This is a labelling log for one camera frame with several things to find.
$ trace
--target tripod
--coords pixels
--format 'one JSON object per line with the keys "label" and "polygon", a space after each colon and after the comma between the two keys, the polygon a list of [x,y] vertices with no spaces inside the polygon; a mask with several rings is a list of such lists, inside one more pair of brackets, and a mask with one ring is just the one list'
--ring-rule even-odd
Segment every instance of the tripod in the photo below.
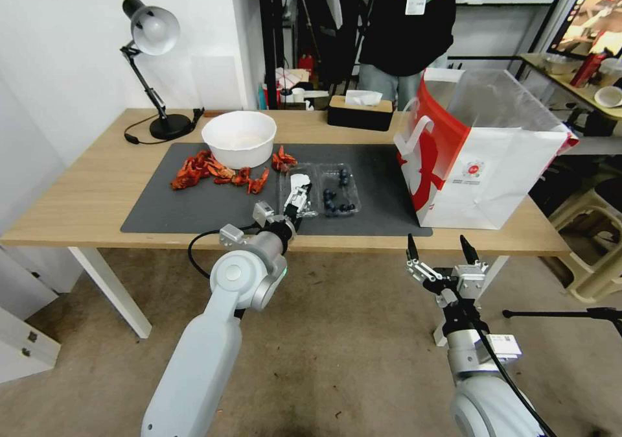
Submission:
{"label": "tripod", "polygon": [[613,307],[589,307],[586,312],[514,312],[504,309],[503,317],[583,317],[608,320],[622,337],[622,311]]}

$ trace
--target concrete floor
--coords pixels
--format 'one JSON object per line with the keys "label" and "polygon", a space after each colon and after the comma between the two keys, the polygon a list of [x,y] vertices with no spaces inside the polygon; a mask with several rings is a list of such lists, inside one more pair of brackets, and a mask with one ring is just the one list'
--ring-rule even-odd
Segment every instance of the concrete floor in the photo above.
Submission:
{"label": "concrete floor", "polygon": [[[153,323],[138,341],[87,276],[30,319],[62,343],[55,369],[0,384],[0,436],[137,436],[188,321],[209,298],[184,251],[104,250]],[[218,254],[199,255],[205,266]],[[289,254],[290,271],[244,340],[209,436],[457,436],[432,295],[403,255]],[[458,259],[427,258],[439,265]],[[608,305],[622,307],[615,295]],[[622,435],[622,340],[595,320],[503,319],[501,310],[580,309],[536,258],[514,258],[483,297],[492,330],[516,335],[516,382],[561,437]]]}

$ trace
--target red and white paper bag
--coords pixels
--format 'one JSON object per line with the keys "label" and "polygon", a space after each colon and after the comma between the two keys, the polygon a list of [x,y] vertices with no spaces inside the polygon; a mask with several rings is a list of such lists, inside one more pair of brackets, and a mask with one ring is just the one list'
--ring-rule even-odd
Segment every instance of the red and white paper bag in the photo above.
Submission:
{"label": "red and white paper bag", "polygon": [[[455,84],[447,110],[426,82]],[[578,142],[497,69],[427,69],[393,140],[421,226],[485,229],[501,228],[551,160]]]}

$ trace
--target person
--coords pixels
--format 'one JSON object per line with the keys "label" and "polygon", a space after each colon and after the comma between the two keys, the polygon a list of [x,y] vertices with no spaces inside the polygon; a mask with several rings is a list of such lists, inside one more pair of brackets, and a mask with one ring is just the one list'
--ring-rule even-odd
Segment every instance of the person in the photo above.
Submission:
{"label": "person", "polygon": [[399,110],[416,96],[426,67],[446,67],[455,0],[426,0],[420,16],[405,12],[406,0],[373,0],[359,58],[358,88],[392,102],[397,94]]}

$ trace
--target table leg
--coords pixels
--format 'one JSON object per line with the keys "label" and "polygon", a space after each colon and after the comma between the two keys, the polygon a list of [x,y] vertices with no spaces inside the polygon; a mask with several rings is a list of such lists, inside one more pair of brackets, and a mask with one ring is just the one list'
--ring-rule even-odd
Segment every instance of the table leg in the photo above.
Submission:
{"label": "table leg", "polygon": [[[479,295],[477,296],[476,299],[480,299],[481,295],[484,293],[484,291],[488,289],[488,287],[492,283],[492,280],[501,271],[501,269],[503,268],[503,266],[505,265],[505,263],[507,262],[509,258],[510,258],[509,255],[499,255],[494,260],[494,262],[492,263],[492,265],[489,267],[488,271],[486,272],[486,279],[484,280],[484,286],[482,286],[481,291],[479,292]],[[434,342],[436,343],[436,346],[445,346],[447,344],[447,338],[445,338],[445,336],[443,335],[443,325],[444,325],[444,322],[441,322],[439,326],[436,327],[436,330],[432,334],[434,337]]]}
{"label": "table leg", "polygon": [[134,329],[136,335],[140,338],[149,337],[151,324],[147,317],[144,316],[99,251],[96,248],[78,247],[70,247],[69,250],[130,327]]}

